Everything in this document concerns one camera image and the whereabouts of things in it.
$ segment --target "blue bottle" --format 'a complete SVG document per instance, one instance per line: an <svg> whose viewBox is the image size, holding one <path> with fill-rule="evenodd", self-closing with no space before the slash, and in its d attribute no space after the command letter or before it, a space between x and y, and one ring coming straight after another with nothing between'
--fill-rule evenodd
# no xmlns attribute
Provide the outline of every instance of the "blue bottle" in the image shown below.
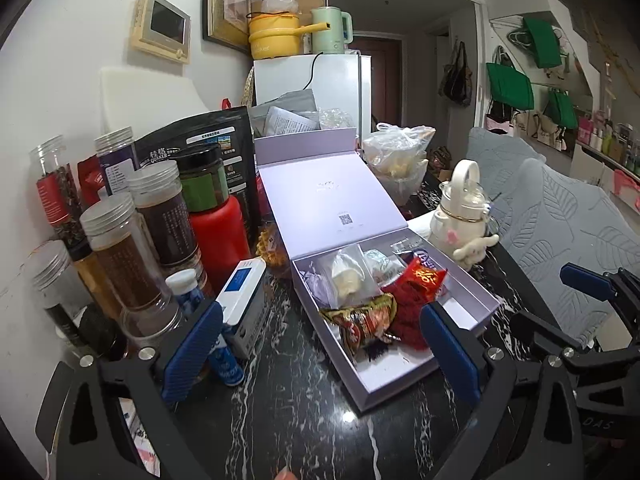
<svg viewBox="0 0 640 480"><path fill-rule="evenodd" d="M194 269L180 270L169 276L165 282L172 290L186 317L193 314L200 302L204 300L204 294L198 286ZM237 386L244 380L244 372L231 350L226 346L225 338L222 337L222 334L211 347L211 352L207 359L211 368L216 371L226 386Z"/></svg>

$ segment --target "green bag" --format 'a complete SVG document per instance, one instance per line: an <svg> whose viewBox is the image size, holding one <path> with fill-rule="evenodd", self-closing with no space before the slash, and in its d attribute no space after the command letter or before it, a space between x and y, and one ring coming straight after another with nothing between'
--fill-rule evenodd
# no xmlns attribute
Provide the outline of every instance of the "green bag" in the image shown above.
<svg viewBox="0 0 640 480"><path fill-rule="evenodd" d="M543 112L558 126L575 129L578 127L578 119L575 117L574 106L566 94L556 90L549 90L549 101Z"/></svg>
<svg viewBox="0 0 640 480"><path fill-rule="evenodd" d="M486 69L494 101L516 110L533 110L533 90L526 74L501 63L487 63Z"/></svg>
<svg viewBox="0 0 640 480"><path fill-rule="evenodd" d="M560 47L553 27L535 18L523 18L525 28L533 40L533 58L538 68L552 68L562 64Z"/></svg>

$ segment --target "mint green kettle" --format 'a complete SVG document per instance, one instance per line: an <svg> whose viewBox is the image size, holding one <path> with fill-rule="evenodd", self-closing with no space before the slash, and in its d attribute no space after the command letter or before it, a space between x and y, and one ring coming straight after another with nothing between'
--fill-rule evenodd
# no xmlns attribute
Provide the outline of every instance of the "mint green kettle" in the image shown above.
<svg viewBox="0 0 640 480"><path fill-rule="evenodd" d="M353 22L348 12L338 7L311 9L314 23L327 22L331 27L311 34L311 49L314 54L344 54L345 44L353 41Z"/></svg>

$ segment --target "brown door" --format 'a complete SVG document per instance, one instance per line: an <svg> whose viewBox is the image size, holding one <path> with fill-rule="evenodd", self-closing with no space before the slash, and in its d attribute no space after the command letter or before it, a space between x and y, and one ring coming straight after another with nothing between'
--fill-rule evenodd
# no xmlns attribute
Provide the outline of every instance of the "brown door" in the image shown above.
<svg viewBox="0 0 640 480"><path fill-rule="evenodd" d="M371 113L379 123L400 125L402 48L399 40L353 38L349 48L371 56Z"/></svg>

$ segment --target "white refrigerator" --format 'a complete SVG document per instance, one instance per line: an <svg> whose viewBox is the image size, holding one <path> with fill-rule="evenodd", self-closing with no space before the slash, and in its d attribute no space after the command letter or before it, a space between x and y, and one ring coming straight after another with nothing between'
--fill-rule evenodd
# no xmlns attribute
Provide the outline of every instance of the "white refrigerator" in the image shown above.
<svg viewBox="0 0 640 480"><path fill-rule="evenodd" d="M315 54L254 61L255 101L262 104L286 92L302 90L311 79ZM322 54L316 59L313 89L318 108L340 108L367 136L371 125L371 57Z"/></svg>

